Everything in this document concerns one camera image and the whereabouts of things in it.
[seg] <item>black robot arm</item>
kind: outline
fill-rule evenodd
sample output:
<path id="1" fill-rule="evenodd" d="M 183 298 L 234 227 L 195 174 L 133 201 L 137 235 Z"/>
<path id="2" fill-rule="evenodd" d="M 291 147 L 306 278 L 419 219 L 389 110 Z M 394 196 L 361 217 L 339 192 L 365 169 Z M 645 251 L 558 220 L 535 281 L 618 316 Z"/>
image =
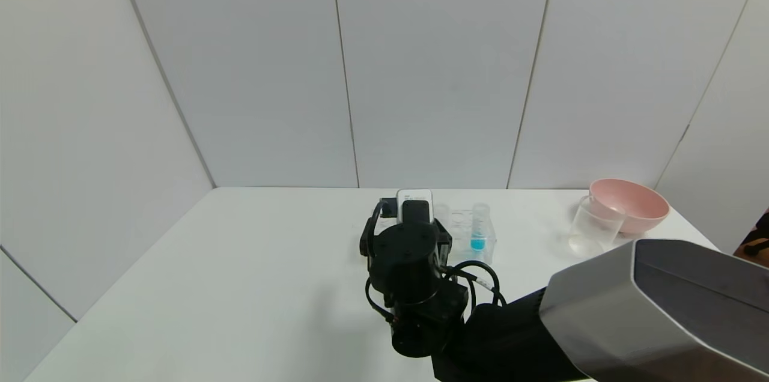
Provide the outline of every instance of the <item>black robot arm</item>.
<path id="1" fill-rule="evenodd" d="M 429 221 L 425 201 L 406 201 L 402 222 L 374 235 L 379 215 L 395 217 L 398 208 L 381 201 L 369 218 L 360 252 L 368 257 L 366 297 L 392 327 L 392 345 L 406 357 L 432 357 L 435 377 L 444 382 L 527 380 L 558 382 L 584 379 L 538 316 L 544 289 L 506 305 L 494 270 L 468 261 L 448 267 L 452 239 L 440 221 Z M 475 306 L 463 321 L 467 288 L 458 276 L 476 277 L 461 269 L 478 265 L 493 279 L 494 300 Z M 370 287 L 384 295 L 380 308 Z"/>
<path id="2" fill-rule="evenodd" d="M 374 235 L 386 205 L 360 238 L 366 294 L 371 284 L 384 295 L 389 310 L 368 298 L 393 348 L 430 356 L 442 382 L 769 382 L 763 267 L 682 240 L 633 240 L 506 305 L 491 267 L 447 265 L 451 235 L 430 221 L 427 202 L 404 202 L 401 223 Z M 467 322 L 457 278 L 477 279 L 465 264 L 494 280 L 494 303 L 473 305 Z"/>

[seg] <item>black motor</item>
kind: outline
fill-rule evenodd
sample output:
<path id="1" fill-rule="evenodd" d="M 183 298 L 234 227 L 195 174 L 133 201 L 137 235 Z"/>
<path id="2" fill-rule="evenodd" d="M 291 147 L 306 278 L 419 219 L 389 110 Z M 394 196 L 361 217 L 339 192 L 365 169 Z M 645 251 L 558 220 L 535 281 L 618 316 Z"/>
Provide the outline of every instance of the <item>black motor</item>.
<path id="1" fill-rule="evenodd" d="M 401 223 L 374 235 L 379 213 L 395 217 L 396 209 L 380 202 L 360 238 L 360 252 L 368 257 L 366 296 L 390 322 L 396 352 L 428 357 L 442 352 L 453 328 L 461 325 L 467 288 L 443 276 L 451 235 L 438 220 L 431 223 L 426 201 L 404 202 Z M 392 313 L 376 306 L 369 286 L 384 295 Z"/>

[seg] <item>white wall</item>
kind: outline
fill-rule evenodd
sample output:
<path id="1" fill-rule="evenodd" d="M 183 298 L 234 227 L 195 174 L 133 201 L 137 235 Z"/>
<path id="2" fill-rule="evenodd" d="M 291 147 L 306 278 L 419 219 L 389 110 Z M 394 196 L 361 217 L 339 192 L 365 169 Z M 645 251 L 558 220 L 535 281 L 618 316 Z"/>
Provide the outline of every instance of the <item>white wall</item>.
<path id="1" fill-rule="evenodd" d="M 550 0 L 510 188 L 656 184 L 745 0 Z"/>
<path id="2" fill-rule="evenodd" d="M 0 380 L 22 382 L 74 322 L 5 254 L 0 254 L 0 291 Z"/>
<path id="3" fill-rule="evenodd" d="M 356 187 L 334 0 L 136 0 L 218 186 Z"/>
<path id="4" fill-rule="evenodd" d="M 769 0 L 749 0 L 659 191 L 732 253 L 769 207 Z"/>
<path id="5" fill-rule="evenodd" d="M 338 0 L 362 187 L 505 188 L 546 0 Z"/>
<path id="6" fill-rule="evenodd" d="M 129 0 L 0 1 L 2 243 L 79 318 L 211 184 Z"/>

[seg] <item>gray cover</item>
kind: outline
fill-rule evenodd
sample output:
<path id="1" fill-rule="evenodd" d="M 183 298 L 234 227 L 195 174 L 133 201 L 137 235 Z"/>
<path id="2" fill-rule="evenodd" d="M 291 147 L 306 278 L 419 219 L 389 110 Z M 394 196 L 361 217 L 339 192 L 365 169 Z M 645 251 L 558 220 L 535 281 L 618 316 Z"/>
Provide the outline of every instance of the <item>gray cover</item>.
<path id="1" fill-rule="evenodd" d="M 769 270 L 638 240 L 556 273 L 540 317 L 600 382 L 769 381 Z"/>

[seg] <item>blue liquid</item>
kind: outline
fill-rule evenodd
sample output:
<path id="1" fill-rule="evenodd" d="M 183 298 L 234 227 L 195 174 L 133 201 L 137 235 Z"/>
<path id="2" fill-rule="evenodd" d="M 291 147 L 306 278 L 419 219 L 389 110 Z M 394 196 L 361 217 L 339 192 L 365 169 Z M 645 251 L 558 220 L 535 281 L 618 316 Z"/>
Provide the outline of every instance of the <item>blue liquid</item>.
<path id="1" fill-rule="evenodd" d="M 477 237 L 473 234 L 473 236 L 470 237 L 470 248 L 477 251 L 486 248 L 486 237 Z"/>

